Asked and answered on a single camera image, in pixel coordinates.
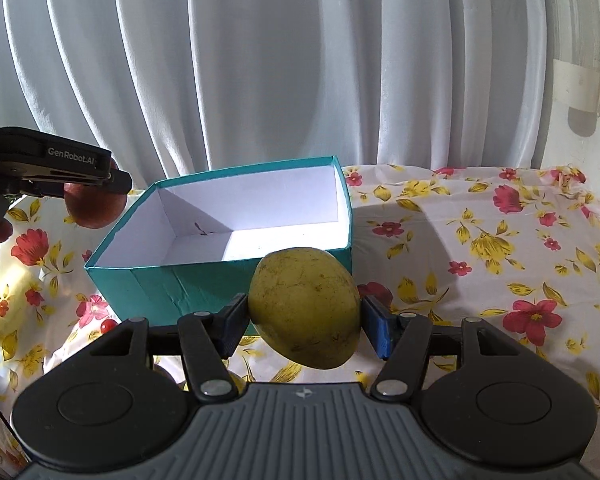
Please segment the red apple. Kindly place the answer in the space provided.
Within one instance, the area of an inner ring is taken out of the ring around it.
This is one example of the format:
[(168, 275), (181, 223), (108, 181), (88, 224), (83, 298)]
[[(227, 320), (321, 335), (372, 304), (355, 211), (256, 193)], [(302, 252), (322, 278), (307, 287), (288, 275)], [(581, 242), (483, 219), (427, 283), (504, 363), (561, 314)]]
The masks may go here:
[(104, 180), (64, 184), (64, 202), (68, 214), (78, 226), (97, 230), (115, 222), (124, 211), (129, 191)]

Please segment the yellow-green mango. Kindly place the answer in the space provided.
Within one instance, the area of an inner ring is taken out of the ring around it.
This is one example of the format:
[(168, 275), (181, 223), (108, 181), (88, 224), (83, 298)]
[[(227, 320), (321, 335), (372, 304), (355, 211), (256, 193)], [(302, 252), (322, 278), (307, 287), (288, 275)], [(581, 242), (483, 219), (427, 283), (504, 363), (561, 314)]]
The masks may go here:
[(361, 297), (350, 272), (329, 252), (297, 247), (260, 260), (248, 292), (251, 323), (276, 352), (331, 370), (358, 346)]

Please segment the teal cardboard box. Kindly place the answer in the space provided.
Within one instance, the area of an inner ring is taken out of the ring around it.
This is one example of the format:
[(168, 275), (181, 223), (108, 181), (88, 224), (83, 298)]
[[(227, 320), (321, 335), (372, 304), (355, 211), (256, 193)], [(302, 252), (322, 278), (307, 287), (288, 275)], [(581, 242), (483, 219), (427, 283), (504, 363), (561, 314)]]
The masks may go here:
[(352, 266), (352, 210), (335, 156), (280, 160), (152, 184), (85, 270), (120, 320), (173, 325), (248, 292), (261, 258), (313, 247)]

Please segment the red cherry tomato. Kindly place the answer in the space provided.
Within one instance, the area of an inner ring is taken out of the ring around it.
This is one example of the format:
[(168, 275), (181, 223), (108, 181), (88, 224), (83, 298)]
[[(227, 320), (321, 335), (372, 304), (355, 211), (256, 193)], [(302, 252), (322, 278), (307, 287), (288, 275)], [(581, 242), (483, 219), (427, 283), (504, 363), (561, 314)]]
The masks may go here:
[(118, 326), (118, 322), (114, 318), (106, 318), (100, 323), (99, 331), (105, 335), (106, 333), (111, 332)]

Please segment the floral tablecloth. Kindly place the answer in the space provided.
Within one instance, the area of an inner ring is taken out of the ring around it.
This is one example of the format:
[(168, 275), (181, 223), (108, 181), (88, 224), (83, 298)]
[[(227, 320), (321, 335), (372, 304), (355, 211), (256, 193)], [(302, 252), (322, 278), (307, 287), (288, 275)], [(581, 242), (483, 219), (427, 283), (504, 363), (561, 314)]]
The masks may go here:
[[(349, 166), (362, 295), (439, 325), (478, 315), (588, 390), (583, 461), (600, 476), (600, 200), (573, 167)], [(26, 463), (2, 425), (18, 393), (114, 320), (84, 262), (104, 234), (57, 198), (25, 197), (0, 246), (0, 474)]]

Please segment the white curtain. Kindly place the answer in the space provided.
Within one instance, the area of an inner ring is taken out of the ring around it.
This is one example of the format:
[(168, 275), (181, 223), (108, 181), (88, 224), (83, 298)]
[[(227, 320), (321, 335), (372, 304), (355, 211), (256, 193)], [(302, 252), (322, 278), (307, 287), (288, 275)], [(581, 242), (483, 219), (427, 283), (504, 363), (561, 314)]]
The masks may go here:
[(0, 0), (0, 127), (136, 184), (268, 160), (533, 167), (544, 0)]

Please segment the white wall tube fixture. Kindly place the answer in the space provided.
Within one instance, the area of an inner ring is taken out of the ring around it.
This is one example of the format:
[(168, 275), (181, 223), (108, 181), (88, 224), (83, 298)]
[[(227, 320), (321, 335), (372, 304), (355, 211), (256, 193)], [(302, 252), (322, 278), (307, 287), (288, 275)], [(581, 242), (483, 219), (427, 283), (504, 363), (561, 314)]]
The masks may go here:
[(600, 3), (545, 0), (548, 88), (569, 129), (592, 136), (600, 116)]

